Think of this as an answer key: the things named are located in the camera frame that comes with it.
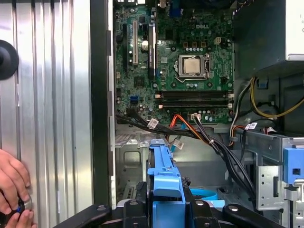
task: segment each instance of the expansion slot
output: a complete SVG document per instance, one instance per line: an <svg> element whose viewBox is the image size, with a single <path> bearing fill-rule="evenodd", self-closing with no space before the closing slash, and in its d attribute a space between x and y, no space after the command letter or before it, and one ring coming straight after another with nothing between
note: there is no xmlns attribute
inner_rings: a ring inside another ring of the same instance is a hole
<svg viewBox="0 0 304 228"><path fill-rule="evenodd" d="M227 101L161 101L158 108L227 108L227 106Z"/></svg>
<svg viewBox="0 0 304 228"><path fill-rule="evenodd" d="M149 80L154 80L156 75L156 28L155 23L149 24Z"/></svg>
<svg viewBox="0 0 304 228"><path fill-rule="evenodd" d="M123 69L128 74L128 27L123 24Z"/></svg>
<svg viewBox="0 0 304 228"><path fill-rule="evenodd" d="M138 64L138 21L133 21L133 64Z"/></svg>
<svg viewBox="0 0 304 228"><path fill-rule="evenodd" d="M227 97L227 91L158 91L155 98L165 100L180 99L220 99Z"/></svg>

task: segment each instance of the cpu socket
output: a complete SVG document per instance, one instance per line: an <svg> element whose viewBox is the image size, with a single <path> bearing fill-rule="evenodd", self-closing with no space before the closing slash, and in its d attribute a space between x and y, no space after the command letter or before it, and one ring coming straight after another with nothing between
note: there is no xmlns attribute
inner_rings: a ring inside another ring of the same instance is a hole
<svg viewBox="0 0 304 228"><path fill-rule="evenodd" d="M177 65L176 72L180 80L204 80L209 77L209 55L179 56Z"/></svg>

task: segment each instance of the yellow cable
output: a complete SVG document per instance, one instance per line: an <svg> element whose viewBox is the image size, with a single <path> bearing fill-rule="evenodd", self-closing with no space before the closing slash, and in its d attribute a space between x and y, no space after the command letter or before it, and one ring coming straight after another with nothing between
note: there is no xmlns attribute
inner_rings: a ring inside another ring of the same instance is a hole
<svg viewBox="0 0 304 228"><path fill-rule="evenodd" d="M292 108L288 109L287 111L281 113L281 114L277 114L277 115L269 115L269 114L266 114L266 113L263 113L261 112L257 106L256 106L256 103L255 103L255 99L254 99L254 87L255 87L255 82L256 80L251 80L251 86L250 86L250 98L251 98L251 103L254 107L254 109L256 110L257 113L259 113L261 116L263 117L266 117L266 118L278 118L278 117L282 117L290 112L292 112L293 110L295 110L296 108L298 108L303 102L304 102L304 99L302 101L300 101L298 104L296 104L295 106L293 106Z"/></svg>

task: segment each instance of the green circuit board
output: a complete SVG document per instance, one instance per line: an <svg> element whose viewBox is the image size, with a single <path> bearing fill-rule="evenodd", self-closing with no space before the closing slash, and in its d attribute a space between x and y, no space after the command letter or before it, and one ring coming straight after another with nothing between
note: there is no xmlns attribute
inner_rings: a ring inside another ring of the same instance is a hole
<svg viewBox="0 0 304 228"><path fill-rule="evenodd" d="M137 39L134 39L134 21L138 26ZM169 124L175 113L189 121L191 114L201 114L205 124L229 123L227 107L159 108L155 96L158 91L233 91L232 11L183 11L179 17L169 16L169 9L157 11L157 70L152 81L148 79L149 54L145 51L148 39L143 29L150 21L151 9L145 6L116 10L116 112L126 114L132 106L145 119L157 118L163 124ZM134 42L138 45L136 65L132 62ZM208 56L208 78L178 78L176 68L180 56ZM133 103L132 97L137 97L138 102Z"/></svg>

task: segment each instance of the metal bracket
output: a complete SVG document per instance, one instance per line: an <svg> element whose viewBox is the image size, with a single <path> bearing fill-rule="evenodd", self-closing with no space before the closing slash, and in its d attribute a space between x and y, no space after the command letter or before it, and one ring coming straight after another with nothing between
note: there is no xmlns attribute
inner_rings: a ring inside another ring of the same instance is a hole
<svg viewBox="0 0 304 228"><path fill-rule="evenodd" d="M279 210L284 208L281 166L257 166L256 172L256 209Z"/></svg>

